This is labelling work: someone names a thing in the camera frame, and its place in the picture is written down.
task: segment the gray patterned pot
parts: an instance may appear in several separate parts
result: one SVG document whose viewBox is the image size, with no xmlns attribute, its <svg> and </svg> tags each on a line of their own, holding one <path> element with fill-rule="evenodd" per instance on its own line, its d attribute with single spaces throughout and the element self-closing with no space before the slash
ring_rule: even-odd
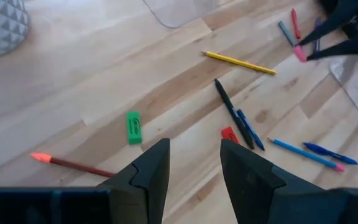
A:
<svg viewBox="0 0 358 224">
<path fill-rule="evenodd" d="M 13 51 L 29 32 L 22 0 L 0 0 L 0 56 Z"/>
</svg>

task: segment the wooden floor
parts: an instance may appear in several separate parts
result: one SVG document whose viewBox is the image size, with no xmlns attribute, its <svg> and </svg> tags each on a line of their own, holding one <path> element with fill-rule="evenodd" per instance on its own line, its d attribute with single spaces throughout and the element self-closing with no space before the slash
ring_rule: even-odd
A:
<svg viewBox="0 0 358 224">
<path fill-rule="evenodd" d="M 358 160 L 358 109 L 330 75 L 330 59 L 299 63 L 277 27 L 279 20 L 291 27 L 295 7 L 307 34 L 321 14 L 314 1 L 228 0 L 174 30 L 159 24 L 142 0 L 27 0 L 26 6 L 29 37 L 0 58 L 0 186 L 97 185 L 103 177 L 29 155 L 42 151 L 118 172 L 170 138 L 164 223 L 235 223 L 219 158 L 220 130 L 234 123 L 214 78 L 263 139 L 311 141 Z M 331 34 L 322 46 L 342 38 Z M 278 74 L 206 58 L 202 50 Z M 140 146 L 127 144 L 129 110 L 142 115 Z M 264 144 L 266 152 L 255 152 L 299 177 L 327 189 L 358 187 L 358 166 L 340 174 Z"/>
</svg>

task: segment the red pencil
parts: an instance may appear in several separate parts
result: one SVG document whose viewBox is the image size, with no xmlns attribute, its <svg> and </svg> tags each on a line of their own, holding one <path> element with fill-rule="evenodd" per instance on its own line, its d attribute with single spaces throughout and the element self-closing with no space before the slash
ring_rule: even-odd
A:
<svg viewBox="0 0 358 224">
<path fill-rule="evenodd" d="M 31 156 L 34 159 L 37 159 L 40 162 L 57 164 L 57 165 L 73 168 L 73 169 L 76 169 L 76 170 L 89 172 L 91 174 L 101 175 L 101 176 L 104 176 L 104 177 L 112 177 L 114 175 L 112 172 L 99 170 L 99 169 L 96 169 L 96 168 L 93 168 L 93 167 L 87 167 L 87 166 L 77 164 L 77 163 L 74 163 L 74 162 L 68 162 L 68 161 L 65 161 L 63 159 L 54 158 L 51 155 L 45 154 L 45 153 L 32 153 Z"/>
<path fill-rule="evenodd" d="M 297 39 L 300 39 L 301 38 L 301 31 L 299 30 L 299 27 L 298 27 L 298 18 L 296 16 L 296 11 L 295 9 L 292 9 L 291 11 L 291 16 L 292 16 L 292 23 L 293 23 L 293 28 L 295 30 L 295 37 Z"/>
</svg>

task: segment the red marker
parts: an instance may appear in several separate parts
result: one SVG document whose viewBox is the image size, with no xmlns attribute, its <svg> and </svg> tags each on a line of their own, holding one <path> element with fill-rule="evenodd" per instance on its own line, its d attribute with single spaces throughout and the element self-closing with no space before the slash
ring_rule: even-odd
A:
<svg viewBox="0 0 358 224">
<path fill-rule="evenodd" d="M 45 153 L 32 153 L 31 156 L 34 159 L 36 159 L 36 160 L 38 160 L 40 162 L 61 165 L 61 166 L 73 168 L 73 169 L 76 169 L 76 170 L 89 172 L 91 174 L 101 175 L 101 176 L 104 176 L 104 177 L 112 177 L 114 175 L 112 172 L 107 172 L 107 171 L 104 171 L 104 170 L 99 170 L 99 169 L 96 169 L 96 168 L 93 168 L 93 167 L 84 166 L 84 165 L 77 164 L 77 163 L 74 163 L 74 162 L 65 161 L 63 159 L 54 158 L 51 155 L 45 154 Z"/>
<path fill-rule="evenodd" d="M 237 144 L 240 144 L 239 141 L 237 140 L 236 135 L 234 134 L 234 131 L 231 127 L 227 127 L 222 129 L 222 137 L 224 139 L 228 139 L 228 140 L 232 140 Z"/>
<path fill-rule="evenodd" d="M 292 9 L 291 11 L 291 16 L 292 16 L 292 23 L 293 23 L 293 28 L 295 30 L 295 37 L 297 39 L 300 39 L 301 38 L 301 31 L 299 30 L 299 27 L 298 27 L 298 18 L 296 16 L 296 11 L 295 9 Z"/>
</svg>

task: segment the pencil tip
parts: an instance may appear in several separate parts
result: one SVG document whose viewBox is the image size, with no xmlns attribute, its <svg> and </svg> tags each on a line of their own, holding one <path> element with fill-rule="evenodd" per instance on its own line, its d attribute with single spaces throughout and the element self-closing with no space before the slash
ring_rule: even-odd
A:
<svg viewBox="0 0 358 224">
<path fill-rule="evenodd" d="M 32 153 L 31 157 L 33 157 L 34 159 L 40 162 L 46 162 L 46 163 L 50 163 L 50 160 L 52 159 L 51 155 L 45 153 Z"/>
</svg>

